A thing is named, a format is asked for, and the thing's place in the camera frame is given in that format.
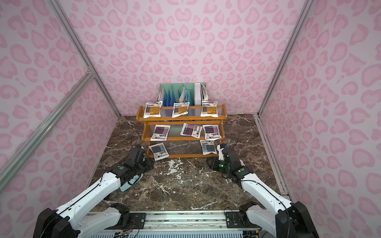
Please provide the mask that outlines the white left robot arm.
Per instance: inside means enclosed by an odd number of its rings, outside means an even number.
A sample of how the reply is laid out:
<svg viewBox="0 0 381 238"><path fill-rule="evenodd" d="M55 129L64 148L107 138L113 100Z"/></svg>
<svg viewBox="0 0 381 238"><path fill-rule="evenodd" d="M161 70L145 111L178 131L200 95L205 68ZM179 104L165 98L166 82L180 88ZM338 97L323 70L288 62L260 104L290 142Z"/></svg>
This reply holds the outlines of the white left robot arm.
<svg viewBox="0 0 381 238"><path fill-rule="evenodd" d="M42 211L36 222L35 238L89 238L105 229L126 232L137 228L130 209L115 203L97 215L87 216L100 201L118 189L129 189L145 172L153 169L143 146L136 145L127 157L110 166L93 185L55 210Z"/></svg>

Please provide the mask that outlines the purple coffee bag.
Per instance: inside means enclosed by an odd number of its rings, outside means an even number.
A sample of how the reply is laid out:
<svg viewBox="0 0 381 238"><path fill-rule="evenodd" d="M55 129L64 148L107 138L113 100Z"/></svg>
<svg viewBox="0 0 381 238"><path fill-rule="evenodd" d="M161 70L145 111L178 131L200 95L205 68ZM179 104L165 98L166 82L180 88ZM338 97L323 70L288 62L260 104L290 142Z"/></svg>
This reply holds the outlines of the purple coffee bag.
<svg viewBox="0 0 381 238"><path fill-rule="evenodd" d="M215 141L222 138L219 125L203 125L205 140Z"/></svg>
<svg viewBox="0 0 381 238"><path fill-rule="evenodd" d="M181 136L191 136L200 139L202 132L202 126L183 124L182 130L180 132Z"/></svg>
<svg viewBox="0 0 381 238"><path fill-rule="evenodd" d="M151 136L151 141L166 141L171 126L169 125L156 125Z"/></svg>

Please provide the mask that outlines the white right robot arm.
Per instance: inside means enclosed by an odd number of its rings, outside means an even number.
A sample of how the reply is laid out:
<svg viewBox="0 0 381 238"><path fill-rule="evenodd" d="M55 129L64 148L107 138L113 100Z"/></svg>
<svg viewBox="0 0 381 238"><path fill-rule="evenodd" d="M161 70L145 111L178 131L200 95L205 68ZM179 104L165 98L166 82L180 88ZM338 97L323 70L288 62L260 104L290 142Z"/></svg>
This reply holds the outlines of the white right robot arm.
<svg viewBox="0 0 381 238"><path fill-rule="evenodd" d="M231 182L252 195L259 205L246 204L244 218L262 228L265 236L274 238L318 238L318 232L306 206L292 202L266 185L252 170L238 159L232 146L217 146L218 158L210 168L226 175Z"/></svg>

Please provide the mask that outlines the blue coffee bag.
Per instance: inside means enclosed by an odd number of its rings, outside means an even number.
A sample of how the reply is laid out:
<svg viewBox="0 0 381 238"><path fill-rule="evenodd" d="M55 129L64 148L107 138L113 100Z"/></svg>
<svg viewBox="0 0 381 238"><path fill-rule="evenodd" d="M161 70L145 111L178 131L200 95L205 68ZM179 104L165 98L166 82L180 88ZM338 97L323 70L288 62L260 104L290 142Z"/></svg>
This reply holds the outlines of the blue coffee bag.
<svg viewBox="0 0 381 238"><path fill-rule="evenodd" d="M149 148L151 152L153 153L155 161L169 158L169 153L163 143L151 145L149 146Z"/></svg>
<svg viewBox="0 0 381 238"><path fill-rule="evenodd" d="M200 144L201 144L201 147L202 147L202 154L203 155L217 154L214 141L211 141L211 140L201 140Z"/></svg>

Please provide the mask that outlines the yellow coffee bag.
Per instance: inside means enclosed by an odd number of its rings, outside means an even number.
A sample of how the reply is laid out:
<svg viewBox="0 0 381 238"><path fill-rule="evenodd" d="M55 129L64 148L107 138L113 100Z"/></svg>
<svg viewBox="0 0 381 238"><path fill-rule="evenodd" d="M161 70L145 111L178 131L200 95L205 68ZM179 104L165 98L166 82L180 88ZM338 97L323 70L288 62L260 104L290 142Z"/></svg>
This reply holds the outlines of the yellow coffee bag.
<svg viewBox="0 0 381 238"><path fill-rule="evenodd" d="M218 102L202 101L201 117L218 118Z"/></svg>
<svg viewBox="0 0 381 238"><path fill-rule="evenodd" d="M172 118L177 118L188 114L189 102L186 103L174 103Z"/></svg>
<svg viewBox="0 0 381 238"><path fill-rule="evenodd" d="M162 101L158 101L158 102L154 102L154 103L146 103L144 113L143 113L143 117L145 119L161 117L160 110L161 110L162 104L163 104Z"/></svg>

